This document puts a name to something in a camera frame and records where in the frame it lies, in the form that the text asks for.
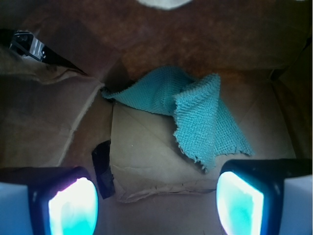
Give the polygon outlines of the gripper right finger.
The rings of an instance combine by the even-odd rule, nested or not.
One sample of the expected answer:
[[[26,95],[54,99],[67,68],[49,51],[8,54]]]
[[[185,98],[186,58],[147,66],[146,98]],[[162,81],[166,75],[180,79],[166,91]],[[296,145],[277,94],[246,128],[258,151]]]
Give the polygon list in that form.
[[[228,235],[311,235],[309,159],[229,160],[217,181],[219,220]]]

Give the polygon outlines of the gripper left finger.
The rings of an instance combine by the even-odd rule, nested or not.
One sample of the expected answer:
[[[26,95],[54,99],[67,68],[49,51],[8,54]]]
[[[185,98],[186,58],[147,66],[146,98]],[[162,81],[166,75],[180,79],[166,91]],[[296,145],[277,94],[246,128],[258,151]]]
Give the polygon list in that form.
[[[1,168],[2,235],[91,235],[97,218],[97,190],[85,168]]]

